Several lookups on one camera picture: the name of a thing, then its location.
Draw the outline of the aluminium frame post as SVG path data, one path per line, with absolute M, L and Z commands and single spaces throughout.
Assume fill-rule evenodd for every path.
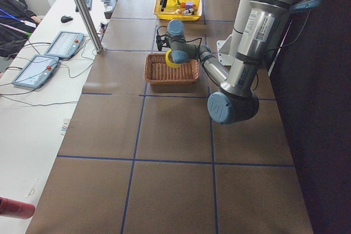
M 103 51 L 103 46 L 101 44 L 101 40 L 98 36 L 98 33 L 95 29 L 95 26 L 93 24 L 93 20 L 90 16 L 89 10 L 86 6 L 86 3 L 84 0 L 74 0 L 77 7 L 78 11 L 82 17 L 82 20 L 84 22 L 84 25 L 87 29 L 88 35 L 90 37 L 90 40 L 92 41 L 95 51 L 97 54 Z

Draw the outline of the teach pendant tablet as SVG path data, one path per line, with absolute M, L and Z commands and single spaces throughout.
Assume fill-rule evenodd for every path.
M 84 35 L 80 32 L 60 31 L 44 55 L 70 59 L 78 51 Z
M 57 56 L 34 55 L 13 79 L 12 84 L 19 87 L 40 88 L 53 75 L 59 61 Z

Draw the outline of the yellow plastic basket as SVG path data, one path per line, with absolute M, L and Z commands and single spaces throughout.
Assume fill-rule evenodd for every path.
M 194 3 L 194 15 L 179 15 L 172 14 L 177 9 L 185 10 L 176 6 L 176 0 L 167 0 L 167 5 L 164 9 L 160 6 L 160 0 L 156 0 L 153 13 L 161 20 L 178 19 L 181 21 L 196 21 L 202 17 L 202 0 L 180 0 L 181 2 L 192 1 Z

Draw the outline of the black computer mouse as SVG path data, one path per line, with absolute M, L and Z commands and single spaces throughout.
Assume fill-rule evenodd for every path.
M 65 24 L 65 23 L 67 23 L 69 21 L 72 21 L 72 20 L 73 20 L 73 17 L 66 16 L 66 15 L 62 16 L 61 19 L 60 19 L 61 23 L 63 23 L 63 24 Z

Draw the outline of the toy croissant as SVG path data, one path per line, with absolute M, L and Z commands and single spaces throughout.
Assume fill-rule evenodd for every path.
M 179 15 L 184 15 L 184 11 L 181 9 L 177 9 L 176 11 L 174 11 L 172 14 L 179 14 Z

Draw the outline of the white mounting pillar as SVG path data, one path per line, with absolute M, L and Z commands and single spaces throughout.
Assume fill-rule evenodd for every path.
M 218 60 L 224 66 L 231 66 L 240 44 L 251 12 L 250 0 L 240 0 L 232 33 L 226 40 L 217 41 Z

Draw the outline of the seated person dark jacket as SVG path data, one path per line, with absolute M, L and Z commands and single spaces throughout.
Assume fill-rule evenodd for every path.
M 41 20 L 27 5 L 1 0 L 1 57 L 15 58 Z

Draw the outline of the panda toy figure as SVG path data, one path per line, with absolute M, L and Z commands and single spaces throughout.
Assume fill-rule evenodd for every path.
M 194 15 L 194 10 L 193 10 L 193 8 L 186 9 L 183 11 L 183 14 L 184 15 Z

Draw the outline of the yellow tape roll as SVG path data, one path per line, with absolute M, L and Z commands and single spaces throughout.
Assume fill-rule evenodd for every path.
M 171 58 L 171 52 L 172 52 L 171 49 L 169 49 L 169 50 L 166 52 L 166 55 L 165 55 L 165 62 L 166 62 L 166 65 L 167 65 L 168 67 L 176 69 L 176 68 L 180 67 L 180 64 L 173 62 L 173 60 L 172 60 L 172 58 Z

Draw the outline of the far teach pendant tablet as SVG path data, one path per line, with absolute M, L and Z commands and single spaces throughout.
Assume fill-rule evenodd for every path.
M 80 32 L 60 31 L 44 55 L 70 59 L 78 51 L 84 35 Z

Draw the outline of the purple foam block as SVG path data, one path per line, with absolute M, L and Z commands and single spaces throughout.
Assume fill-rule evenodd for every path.
M 194 3 L 192 1 L 188 1 L 185 3 L 185 9 L 191 9 L 194 7 Z

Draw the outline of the toy carrot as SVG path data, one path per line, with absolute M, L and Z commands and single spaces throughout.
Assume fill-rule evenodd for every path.
M 179 8 L 185 8 L 186 7 L 186 2 L 181 2 L 180 0 L 175 0 L 176 1 L 176 6 Z

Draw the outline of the brown wicker basket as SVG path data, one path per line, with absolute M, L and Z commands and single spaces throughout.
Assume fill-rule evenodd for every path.
M 200 79 L 199 63 L 190 60 L 179 67 L 166 64 L 165 53 L 151 53 L 146 56 L 144 79 L 150 84 L 190 84 Z

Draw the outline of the near teach pendant tablet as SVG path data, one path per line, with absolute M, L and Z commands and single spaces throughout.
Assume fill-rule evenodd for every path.
M 19 87 L 40 88 L 53 75 L 59 61 L 57 56 L 34 55 L 13 79 L 12 84 Z

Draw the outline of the red cylinder bottle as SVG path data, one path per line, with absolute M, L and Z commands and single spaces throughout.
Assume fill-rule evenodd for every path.
M 35 206 L 33 204 L 1 197 L 1 216 L 17 219 L 29 219 L 33 216 L 34 212 Z

